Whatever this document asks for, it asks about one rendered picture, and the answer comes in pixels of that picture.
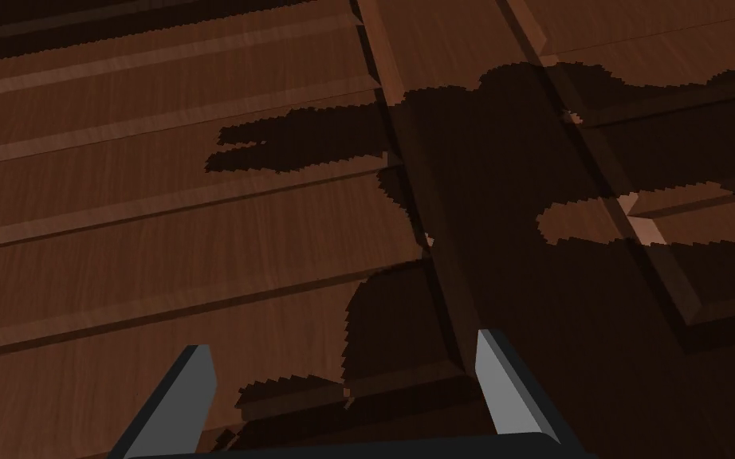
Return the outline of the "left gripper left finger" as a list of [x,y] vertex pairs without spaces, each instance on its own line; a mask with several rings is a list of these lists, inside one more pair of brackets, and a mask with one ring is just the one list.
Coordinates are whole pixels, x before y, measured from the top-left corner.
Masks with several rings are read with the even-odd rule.
[[121,434],[107,459],[191,459],[215,396],[207,345],[184,349]]

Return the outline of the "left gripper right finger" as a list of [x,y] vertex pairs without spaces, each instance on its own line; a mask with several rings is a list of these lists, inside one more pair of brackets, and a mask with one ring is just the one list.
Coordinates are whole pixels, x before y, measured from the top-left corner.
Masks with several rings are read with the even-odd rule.
[[474,373],[497,434],[541,434],[569,453],[584,453],[570,425],[502,331],[478,331]]

